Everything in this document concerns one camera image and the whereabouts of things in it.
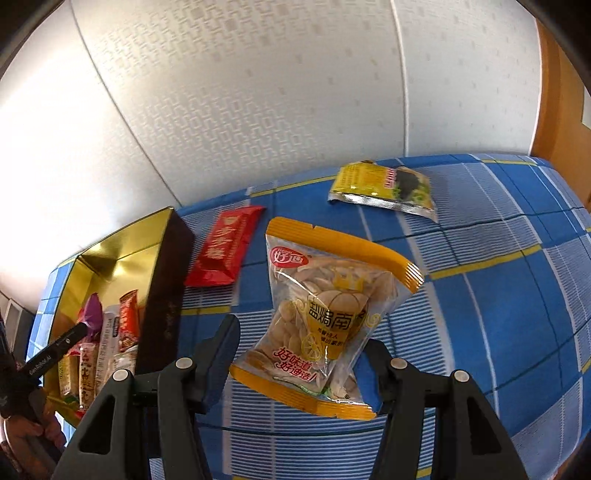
snack bag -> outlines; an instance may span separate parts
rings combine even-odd
[[[369,160],[345,165],[330,188],[328,200],[413,213],[437,222],[429,179],[406,167],[383,167]]]
[[[125,352],[139,340],[138,291],[127,292],[119,299],[119,351]]]
[[[95,395],[106,380],[109,362],[119,352],[119,305],[111,305],[103,312],[103,328],[100,333],[99,354],[96,360]]]
[[[57,363],[61,399],[66,403],[79,403],[77,355],[66,355]]]
[[[80,409],[84,411],[88,410],[95,399],[96,355],[98,350],[96,343],[80,344],[80,378],[78,383]]]
[[[185,280],[185,285],[211,287],[234,283],[258,218],[264,209],[252,206],[220,213]]]
[[[352,367],[383,315],[420,288],[419,269],[381,245],[280,217],[267,228],[267,253],[275,313],[230,373],[309,413],[375,417]]]
[[[98,293],[93,293],[86,300],[84,308],[78,312],[76,323],[84,322],[88,325],[88,335],[75,344],[68,351],[68,355],[80,355],[80,345],[87,342],[96,342],[99,339],[103,325],[103,306],[100,303]]]

yellow snack bag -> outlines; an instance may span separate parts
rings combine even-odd
[[[267,227],[267,255],[275,312],[230,373],[309,413],[373,418],[352,367],[383,315],[420,288],[419,269],[382,245],[281,217]]]
[[[413,213],[437,222],[429,179],[406,167],[383,167],[371,160],[345,165],[330,188],[328,200]]]

gift box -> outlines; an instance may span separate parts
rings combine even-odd
[[[140,337],[135,373],[159,371],[177,357],[183,282],[194,235],[172,207],[107,236],[79,253],[59,297],[49,341],[70,329],[88,297],[97,292],[103,308],[138,290]],[[60,399],[57,366],[46,373],[44,388],[56,410],[72,425],[75,406]]]

wall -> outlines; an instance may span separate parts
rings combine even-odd
[[[529,153],[515,0],[66,0],[0,81],[0,286],[167,205],[360,158]]]

person's arm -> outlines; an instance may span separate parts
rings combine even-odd
[[[43,425],[33,423],[19,415],[10,417],[4,423],[6,439],[12,454],[22,469],[34,480],[49,479],[51,474],[31,450],[27,437],[44,435],[59,449],[62,449],[66,444],[66,437],[61,431],[55,410],[53,410],[49,402],[45,405],[43,421],[41,423]]]

